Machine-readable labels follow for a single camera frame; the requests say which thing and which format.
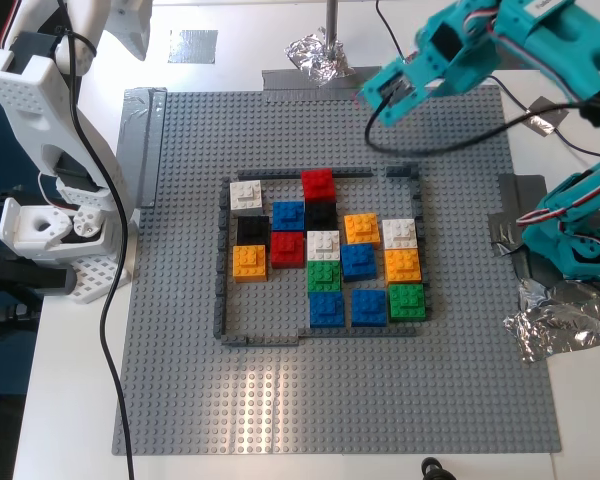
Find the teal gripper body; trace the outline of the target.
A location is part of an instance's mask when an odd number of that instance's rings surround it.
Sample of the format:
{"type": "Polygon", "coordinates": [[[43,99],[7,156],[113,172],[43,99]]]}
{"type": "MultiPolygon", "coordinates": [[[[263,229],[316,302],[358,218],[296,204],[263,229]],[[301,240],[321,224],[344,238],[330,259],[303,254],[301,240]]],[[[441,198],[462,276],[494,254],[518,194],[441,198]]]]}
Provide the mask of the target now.
{"type": "Polygon", "coordinates": [[[498,14],[498,1],[455,1],[432,15],[415,42],[429,79],[439,79],[434,96],[466,93],[498,65],[487,28],[498,14]]]}

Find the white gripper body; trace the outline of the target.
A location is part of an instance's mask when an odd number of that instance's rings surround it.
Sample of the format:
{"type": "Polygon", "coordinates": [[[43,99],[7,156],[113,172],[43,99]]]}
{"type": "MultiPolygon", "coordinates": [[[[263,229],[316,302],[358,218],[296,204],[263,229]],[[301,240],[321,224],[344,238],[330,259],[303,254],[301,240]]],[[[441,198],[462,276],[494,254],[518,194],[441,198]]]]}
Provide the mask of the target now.
{"type": "Polygon", "coordinates": [[[152,0],[113,0],[108,25],[145,25],[152,14],[152,0]]]}

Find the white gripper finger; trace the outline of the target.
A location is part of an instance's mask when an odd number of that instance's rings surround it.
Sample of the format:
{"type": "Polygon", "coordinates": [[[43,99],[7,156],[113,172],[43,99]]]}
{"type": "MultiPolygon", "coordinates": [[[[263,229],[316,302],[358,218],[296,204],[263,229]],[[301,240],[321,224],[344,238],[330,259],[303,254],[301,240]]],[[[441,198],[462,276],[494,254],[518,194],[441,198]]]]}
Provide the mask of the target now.
{"type": "Polygon", "coordinates": [[[139,61],[144,61],[146,59],[150,39],[149,25],[140,31],[114,30],[109,27],[107,27],[106,30],[136,59],[139,61]]]}

